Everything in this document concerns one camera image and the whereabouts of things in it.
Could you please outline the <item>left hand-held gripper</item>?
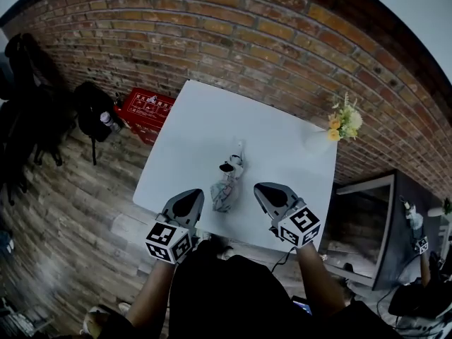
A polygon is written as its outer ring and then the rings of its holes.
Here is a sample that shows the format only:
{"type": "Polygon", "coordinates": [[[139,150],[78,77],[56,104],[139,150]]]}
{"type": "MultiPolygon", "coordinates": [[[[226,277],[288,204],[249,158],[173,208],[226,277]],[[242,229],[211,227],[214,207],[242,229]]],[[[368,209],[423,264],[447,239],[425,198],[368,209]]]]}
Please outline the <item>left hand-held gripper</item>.
{"type": "Polygon", "coordinates": [[[192,238],[201,218],[204,193],[191,189],[172,197],[150,224],[145,238],[148,253],[157,260],[171,264],[181,263],[193,249],[192,238]]]}

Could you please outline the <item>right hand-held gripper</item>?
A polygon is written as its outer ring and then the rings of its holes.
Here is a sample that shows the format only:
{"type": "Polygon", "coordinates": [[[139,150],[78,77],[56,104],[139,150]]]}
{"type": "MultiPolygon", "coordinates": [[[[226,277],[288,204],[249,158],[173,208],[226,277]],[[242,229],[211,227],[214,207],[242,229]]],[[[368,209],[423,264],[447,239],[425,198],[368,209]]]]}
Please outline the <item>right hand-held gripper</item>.
{"type": "Polygon", "coordinates": [[[270,220],[270,231],[281,241],[301,248],[319,234],[321,221],[290,187],[273,182],[254,185],[254,195],[270,220]]]}

